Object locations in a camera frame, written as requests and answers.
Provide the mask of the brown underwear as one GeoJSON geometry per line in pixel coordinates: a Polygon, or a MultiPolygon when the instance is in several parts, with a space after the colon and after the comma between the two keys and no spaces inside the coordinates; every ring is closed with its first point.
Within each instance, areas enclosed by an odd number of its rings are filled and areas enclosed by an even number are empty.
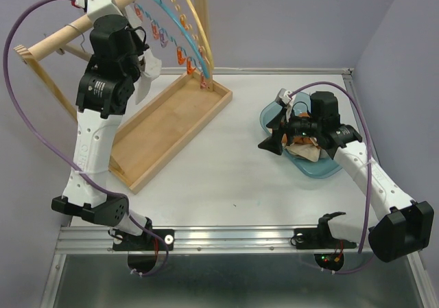
{"type": "MultiPolygon", "coordinates": [[[[311,119],[311,116],[307,112],[299,113],[298,115],[294,115],[295,118],[300,119],[311,119]]],[[[281,118],[281,125],[286,126],[288,124],[287,122],[287,116],[282,116],[281,118]]],[[[292,147],[293,145],[310,145],[311,147],[316,147],[316,149],[320,149],[320,146],[318,145],[316,138],[311,137],[308,134],[295,134],[293,136],[289,136],[287,133],[284,133],[281,137],[281,143],[283,147],[292,147]]]]}

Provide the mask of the white underwear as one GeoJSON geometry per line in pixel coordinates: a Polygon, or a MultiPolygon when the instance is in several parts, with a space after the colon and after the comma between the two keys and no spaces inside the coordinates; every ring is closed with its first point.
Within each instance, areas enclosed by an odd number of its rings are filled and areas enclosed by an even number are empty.
{"type": "MultiPolygon", "coordinates": [[[[131,5],[125,7],[124,14],[131,26],[142,27],[142,22],[131,5]]],[[[162,69],[162,61],[154,56],[149,46],[147,46],[139,61],[141,63],[141,77],[137,82],[137,88],[134,92],[136,105],[145,99],[150,91],[151,83],[161,74],[162,69]]]]}

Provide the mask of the blue plastic clip hanger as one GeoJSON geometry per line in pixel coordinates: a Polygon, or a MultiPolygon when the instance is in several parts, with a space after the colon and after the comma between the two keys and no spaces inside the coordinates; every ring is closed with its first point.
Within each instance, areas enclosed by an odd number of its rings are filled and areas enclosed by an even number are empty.
{"type": "Polygon", "coordinates": [[[136,15],[144,22],[149,21],[152,38],[157,40],[162,48],[174,46],[177,63],[180,66],[185,66],[188,75],[197,71],[201,76],[201,87],[210,87],[213,80],[213,70],[206,43],[202,37],[193,32],[186,15],[179,9],[179,4],[174,4],[175,10],[172,10],[163,0],[152,1],[169,17],[182,38],[171,34],[156,17],[152,16],[151,12],[137,2],[134,3],[136,15]]]}

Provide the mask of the beige underwear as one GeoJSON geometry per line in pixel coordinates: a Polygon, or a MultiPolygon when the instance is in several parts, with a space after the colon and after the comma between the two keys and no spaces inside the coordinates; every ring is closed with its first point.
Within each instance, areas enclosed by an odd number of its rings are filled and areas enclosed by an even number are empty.
{"type": "MultiPolygon", "coordinates": [[[[288,106],[287,109],[287,118],[289,118],[291,115],[295,115],[294,114],[294,109],[293,109],[294,104],[292,104],[292,106],[288,106]]],[[[310,145],[293,145],[292,147],[283,147],[283,149],[288,150],[291,154],[297,155],[297,156],[301,156],[302,158],[306,158],[307,160],[311,161],[311,162],[316,162],[319,160],[320,157],[320,151],[321,148],[318,150],[316,149],[316,147],[311,147],[310,145]]]]}

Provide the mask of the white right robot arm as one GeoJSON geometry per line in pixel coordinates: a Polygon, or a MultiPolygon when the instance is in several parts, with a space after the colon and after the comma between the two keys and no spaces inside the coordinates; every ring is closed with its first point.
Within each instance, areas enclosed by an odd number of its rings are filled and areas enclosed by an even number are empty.
{"type": "Polygon", "coordinates": [[[340,121],[337,97],[328,91],[312,93],[305,117],[294,114],[295,101],[292,92],[278,92],[275,102],[281,109],[267,123],[270,136],[258,147],[281,155],[295,138],[313,139],[352,178],[377,218],[374,226],[363,224],[355,230],[346,225],[345,212],[326,214],[319,219],[316,234],[299,247],[331,248],[338,240],[366,244],[383,262],[426,248],[434,220],[432,206],[415,201],[369,156],[358,131],[340,121]]]}

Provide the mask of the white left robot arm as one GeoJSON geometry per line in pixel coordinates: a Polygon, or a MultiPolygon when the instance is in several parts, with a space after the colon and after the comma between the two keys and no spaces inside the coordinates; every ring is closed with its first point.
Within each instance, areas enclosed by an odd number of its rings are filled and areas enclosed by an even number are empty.
{"type": "Polygon", "coordinates": [[[66,188],[54,198],[52,210],[129,235],[138,249],[152,243],[152,222],[130,210],[124,194],[106,189],[117,129],[134,85],[141,77],[139,56],[147,50],[122,15],[98,18],[90,33],[93,54],[76,97],[77,139],[66,188]]]}

